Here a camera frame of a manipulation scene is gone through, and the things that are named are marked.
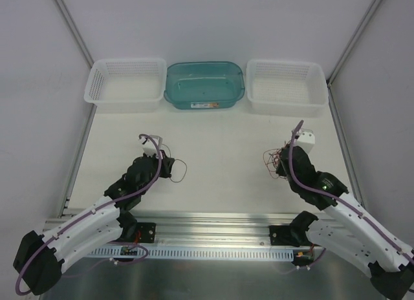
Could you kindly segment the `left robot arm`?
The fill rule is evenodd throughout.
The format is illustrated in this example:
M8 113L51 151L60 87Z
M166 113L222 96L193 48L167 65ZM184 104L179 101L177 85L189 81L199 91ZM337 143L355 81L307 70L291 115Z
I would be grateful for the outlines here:
M16 294L41 295L99 246L134 242L139 227L130 211L159 178L171 177L174 162L165 154L142 155L91 207L54 229L24 235L13 261Z

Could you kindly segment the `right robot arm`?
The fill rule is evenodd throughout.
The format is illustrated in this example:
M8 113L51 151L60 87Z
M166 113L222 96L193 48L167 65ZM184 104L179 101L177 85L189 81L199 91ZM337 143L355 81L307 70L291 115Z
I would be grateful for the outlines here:
M413 286L413 247L381 225L334 175L315 170L299 146L286 145L279 164L291 190L343 226L330 226L310 216L290 229L299 245L322 246L363 272L387 299L403 299Z

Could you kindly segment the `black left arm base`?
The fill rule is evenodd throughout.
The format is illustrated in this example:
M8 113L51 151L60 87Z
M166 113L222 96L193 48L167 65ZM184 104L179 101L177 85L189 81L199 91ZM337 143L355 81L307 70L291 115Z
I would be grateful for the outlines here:
M154 243L156 227L154 222L134 222L124 228L118 241L134 244Z

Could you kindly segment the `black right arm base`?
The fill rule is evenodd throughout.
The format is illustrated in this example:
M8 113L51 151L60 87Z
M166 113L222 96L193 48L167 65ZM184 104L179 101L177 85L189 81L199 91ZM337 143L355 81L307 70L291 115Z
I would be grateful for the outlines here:
M269 226L269 237L271 246L312 246L305 231L288 225Z

